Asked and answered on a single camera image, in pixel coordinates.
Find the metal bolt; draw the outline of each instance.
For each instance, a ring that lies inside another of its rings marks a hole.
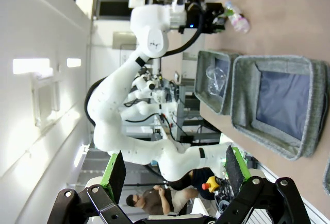
[[[287,185],[288,185],[288,181],[286,181],[286,180],[284,179],[284,180],[282,180],[282,181],[280,182],[280,184],[283,185],[283,186],[287,186]]]
[[[92,192],[94,192],[94,193],[98,192],[98,187],[94,187],[94,188],[92,189]]]
[[[260,180],[259,179],[254,179],[254,180],[252,180],[252,183],[259,184],[260,183]]]
[[[70,197],[70,196],[71,196],[71,192],[65,192],[64,195],[65,195],[66,197]]]

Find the brown tabletop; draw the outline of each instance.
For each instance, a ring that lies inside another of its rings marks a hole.
[[[330,64],[330,0],[232,0],[251,22],[240,34],[227,24],[226,31],[206,36],[205,47],[245,55],[303,55]],[[292,178],[301,195],[330,219],[330,196],[322,187],[330,156],[330,122],[310,158],[288,161],[236,131],[229,116],[214,114],[201,104],[201,116],[256,157],[279,177]]]

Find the green tape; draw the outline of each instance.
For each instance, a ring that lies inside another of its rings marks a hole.
[[[111,176],[111,173],[113,170],[114,163],[116,162],[117,156],[118,156],[118,154],[116,154],[116,153],[114,153],[111,156],[111,158],[108,162],[108,165],[105,168],[105,171],[104,171],[101,183],[100,183],[100,185],[103,187],[103,189],[108,192],[109,197],[111,198],[111,200],[113,202],[114,202],[114,197],[113,197],[112,187],[109,183],[109,179],[110,179],[110,176]]]
[[[232,147],[236,160],[239,164],[239,168],[241,169],[243,176],[244,176],[244,181],[248,180],[251,177],[251,174],[249,172],[249,169],[245,163],[245,160],[242,157],[241,152],[239,151],[238,147]]]

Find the person's arm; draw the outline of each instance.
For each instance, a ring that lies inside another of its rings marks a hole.
[[[159,196],[160,196],[160,200],[161,200],[161,207],[163,209],[163,213],[165,215],[167,215],[171,209],[170,209],[170,204],[167,201],[166,197],[165,197],[165,190],[163,188],[159,188],[158,190]]]

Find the plastic bottle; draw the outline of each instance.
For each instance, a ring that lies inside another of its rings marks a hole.
[[[236,32],[247,33],[250,29],[250,25],[247,19],[242,15],[242,11],[237,6],[233,5],[231,1],[227,1],[225,7],[234,13],[228,16],[234,30]]]

